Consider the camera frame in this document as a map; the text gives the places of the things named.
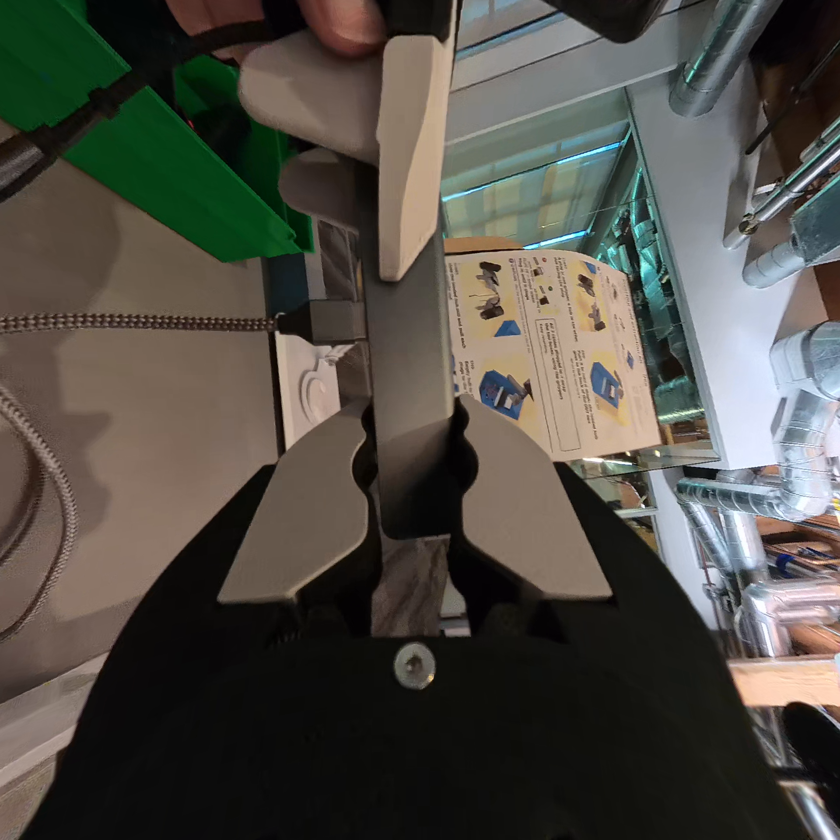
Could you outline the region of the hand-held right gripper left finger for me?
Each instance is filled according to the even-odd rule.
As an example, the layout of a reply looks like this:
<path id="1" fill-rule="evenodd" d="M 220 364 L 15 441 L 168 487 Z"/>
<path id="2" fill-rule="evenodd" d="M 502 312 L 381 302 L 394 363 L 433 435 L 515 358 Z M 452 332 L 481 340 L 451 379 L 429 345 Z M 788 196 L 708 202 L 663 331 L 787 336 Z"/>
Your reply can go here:
<path id="1" fill-rule="evenodd" d="M 301 622 L 329 608 L 347 624 L 371 624 L 382 577 L 376 473 L 368 402 L 306 433 L 279 458 L 218 602 L 279 604 Z"/>

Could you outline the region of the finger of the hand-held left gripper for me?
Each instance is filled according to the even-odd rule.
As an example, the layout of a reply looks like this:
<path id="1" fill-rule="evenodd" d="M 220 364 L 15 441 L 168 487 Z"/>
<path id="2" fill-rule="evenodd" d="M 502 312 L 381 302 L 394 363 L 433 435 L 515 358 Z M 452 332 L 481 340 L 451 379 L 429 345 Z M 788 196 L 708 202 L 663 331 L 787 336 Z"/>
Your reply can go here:
<path id="1" fill-rule="evenodd" d="M 455 36 L 390 38 L 345 59 L 301 31 L 251 52 L 238 97 L 261 125 L 378 172 L 381 278 L 401 280 L 434 234 Z"/>
<path id="2" fill-rule="evenodd" d="M 290 208 L 350 232 L 359 231 L 355 161 L 313 148 L 291 157 L 279 174 L 279 194 Z"/>

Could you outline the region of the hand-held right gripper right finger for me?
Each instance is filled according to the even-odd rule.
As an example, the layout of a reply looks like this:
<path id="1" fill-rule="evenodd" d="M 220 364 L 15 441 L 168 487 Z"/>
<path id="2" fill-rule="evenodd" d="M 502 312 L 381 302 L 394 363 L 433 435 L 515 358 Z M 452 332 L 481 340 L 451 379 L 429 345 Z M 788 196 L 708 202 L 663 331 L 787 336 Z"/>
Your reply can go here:
<path id="1" fill-rule="evenodd" d="M 608 602 L 599 560 L 551 458 L 522 429 L 472 396 L 458 399 L 464 477 L 448 553 L 469 623 L 540 604 Z"/>

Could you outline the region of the green plastic bin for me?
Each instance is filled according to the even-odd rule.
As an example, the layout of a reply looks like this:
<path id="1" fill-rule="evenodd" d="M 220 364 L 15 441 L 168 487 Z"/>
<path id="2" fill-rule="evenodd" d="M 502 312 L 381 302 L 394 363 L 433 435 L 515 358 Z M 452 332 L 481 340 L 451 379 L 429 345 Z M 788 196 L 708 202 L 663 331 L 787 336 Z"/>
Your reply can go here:
<path id="1" fill-rule="evenodd" d="M 2 198 L 66 161 L 223 262 L 311 253 L 278 192 L 294 142 L 238 98 L 241 45 L 179 66 L 166 2 L 1 2 L 2 120 L 21 132 Z"/>

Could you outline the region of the dark grey usb hub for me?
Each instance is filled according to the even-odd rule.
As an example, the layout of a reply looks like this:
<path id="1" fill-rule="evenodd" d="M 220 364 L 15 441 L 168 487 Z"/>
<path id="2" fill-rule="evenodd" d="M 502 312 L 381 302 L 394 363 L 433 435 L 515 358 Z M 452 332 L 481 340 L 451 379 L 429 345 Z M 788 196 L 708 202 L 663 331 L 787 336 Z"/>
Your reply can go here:
<path id="1" fill-rule="evenodd" d="M 378 172 L 357 163 L 354 177 L 381 525 L 392 539 L 436 537 L 452 531 L 457 496 L 443 238 L 435 231 L 401 280 L 382 279 Z"/>

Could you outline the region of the person's left hand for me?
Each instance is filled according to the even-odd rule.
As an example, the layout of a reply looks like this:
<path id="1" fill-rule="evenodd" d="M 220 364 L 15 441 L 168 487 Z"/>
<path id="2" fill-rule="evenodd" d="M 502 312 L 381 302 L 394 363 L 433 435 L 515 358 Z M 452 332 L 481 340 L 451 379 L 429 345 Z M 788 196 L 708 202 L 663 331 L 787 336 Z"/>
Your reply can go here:
<path id="1" fill-rule="evenodd" d="M 381 10 L 371 1 L 167 1 L 166 6 L 188 35 L 255 21 L 269 12 L 277 36 L 307 28 L 343 57 L 374 53 L 386 38 Z"/>

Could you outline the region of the large glass window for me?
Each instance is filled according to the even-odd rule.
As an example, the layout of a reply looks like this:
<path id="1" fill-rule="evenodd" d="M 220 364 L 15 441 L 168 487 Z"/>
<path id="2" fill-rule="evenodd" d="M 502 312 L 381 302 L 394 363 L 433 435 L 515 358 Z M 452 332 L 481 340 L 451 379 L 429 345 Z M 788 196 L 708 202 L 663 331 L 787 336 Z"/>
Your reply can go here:
<path id="1" fill-rule="evenodd" d="M 628 120 L 619 119 L 445 177 L 446 235 L 538 247 L 584 237 L 628 136 Z"/>

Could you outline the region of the silver ventilation ducts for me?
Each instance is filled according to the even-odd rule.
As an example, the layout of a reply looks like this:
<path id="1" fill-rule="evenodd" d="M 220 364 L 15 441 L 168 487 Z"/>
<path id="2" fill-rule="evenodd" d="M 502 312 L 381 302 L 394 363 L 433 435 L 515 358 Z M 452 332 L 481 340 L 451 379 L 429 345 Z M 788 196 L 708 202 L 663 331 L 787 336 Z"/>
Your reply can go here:
<path id="1" fill-rule="evenodd" d="M 826 513 L 833 500 L 826 440 L 838 413 L 838 321 L 776 342 L 770 362 L 780 392 L 773 433 L 778 479 L 761 484 L 752 469 L 684 478 L 675 495 L 705 555 L 739 588 L 737 634 L 757 656 L 784 658 L 792 649 L 790 627 L 838 620 L 838 573 L 771 579 L 757 518 L 800 524 Z"/>

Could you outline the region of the silver ceiling duct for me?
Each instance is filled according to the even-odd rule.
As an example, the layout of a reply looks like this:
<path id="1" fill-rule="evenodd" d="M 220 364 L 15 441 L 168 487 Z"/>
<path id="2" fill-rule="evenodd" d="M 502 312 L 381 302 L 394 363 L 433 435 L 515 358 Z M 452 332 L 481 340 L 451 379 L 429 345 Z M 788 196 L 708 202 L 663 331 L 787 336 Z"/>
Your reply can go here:
<path id="1" fill-rule="evenodd" d="M 720 1 L 669 93 L 672 112 L 696 119 L 714 108 L 781 1 Z"/>

